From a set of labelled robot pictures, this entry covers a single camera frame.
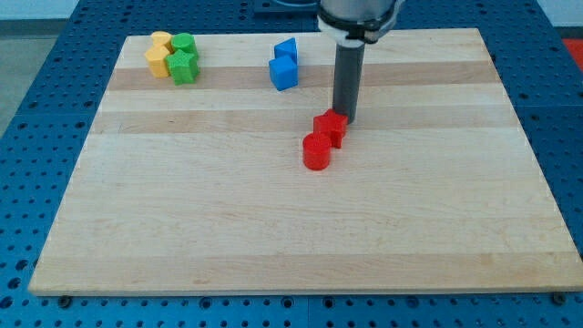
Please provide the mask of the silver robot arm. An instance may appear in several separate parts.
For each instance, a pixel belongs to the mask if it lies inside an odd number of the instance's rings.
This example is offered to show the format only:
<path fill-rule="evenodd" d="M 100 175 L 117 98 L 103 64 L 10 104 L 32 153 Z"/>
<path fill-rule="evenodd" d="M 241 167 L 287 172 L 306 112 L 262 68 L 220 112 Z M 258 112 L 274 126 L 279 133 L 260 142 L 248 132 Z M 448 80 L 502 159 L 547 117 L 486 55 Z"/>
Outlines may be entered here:
<path fill-rule="evenodd" d="M 338 46 L 375 44 L 396 25 L 405 0 L 321 0 L 318 28 Z"/>

